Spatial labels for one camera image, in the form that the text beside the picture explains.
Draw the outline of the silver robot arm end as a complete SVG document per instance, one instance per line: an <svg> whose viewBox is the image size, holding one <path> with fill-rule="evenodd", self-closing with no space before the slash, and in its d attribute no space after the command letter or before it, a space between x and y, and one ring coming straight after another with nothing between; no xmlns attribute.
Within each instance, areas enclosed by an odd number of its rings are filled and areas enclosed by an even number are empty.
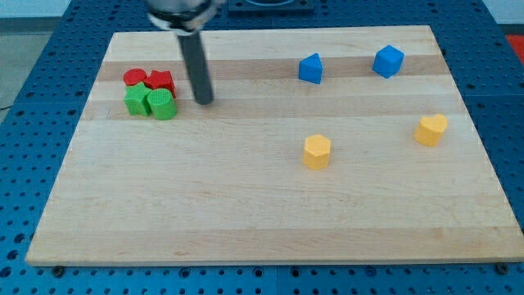
<svg viewBox="0 0 524 295"><path fill-rule="evenodd" d="M146 0L145 3L153 25L189 36L203 29L226 0Z"/></svg>

